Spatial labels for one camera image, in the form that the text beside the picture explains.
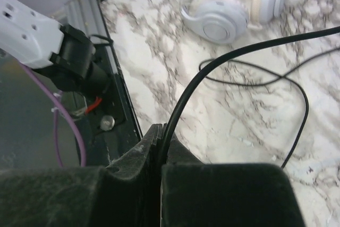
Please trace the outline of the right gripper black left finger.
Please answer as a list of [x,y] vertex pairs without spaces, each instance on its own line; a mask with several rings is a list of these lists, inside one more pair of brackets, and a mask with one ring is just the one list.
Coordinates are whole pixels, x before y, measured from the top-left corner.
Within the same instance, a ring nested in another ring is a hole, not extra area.
[[160,226],[162,126],[109,166],[1,171],[1,226]]

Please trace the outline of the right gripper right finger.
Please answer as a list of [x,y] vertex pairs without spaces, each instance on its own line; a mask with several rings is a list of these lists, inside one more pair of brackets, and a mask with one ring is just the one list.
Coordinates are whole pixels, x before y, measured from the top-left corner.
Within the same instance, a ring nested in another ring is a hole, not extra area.
[[305,226],[288,176],[268,163],[203,164],[174,149],[162,167],[161,226]]

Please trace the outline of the white over-ear headphones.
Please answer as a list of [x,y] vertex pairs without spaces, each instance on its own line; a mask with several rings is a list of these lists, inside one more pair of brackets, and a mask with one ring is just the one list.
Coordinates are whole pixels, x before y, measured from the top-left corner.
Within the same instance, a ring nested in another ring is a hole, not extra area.
[[230,44],[247,29],[258,29],[281,15],[285,0],[252,0],[248,9],[238,0],[206,0],[195,15],[181,0],[181,16],[192,32],[215,44]]

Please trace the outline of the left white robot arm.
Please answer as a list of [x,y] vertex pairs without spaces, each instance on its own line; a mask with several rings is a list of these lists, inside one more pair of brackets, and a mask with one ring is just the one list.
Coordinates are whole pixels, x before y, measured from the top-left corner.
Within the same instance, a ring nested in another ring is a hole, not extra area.
[[1,0],[1,49],[61,91],[93,98],[109,89],[110,75],[94,62],[97,47],[69,24],[62,25],[18,0]]

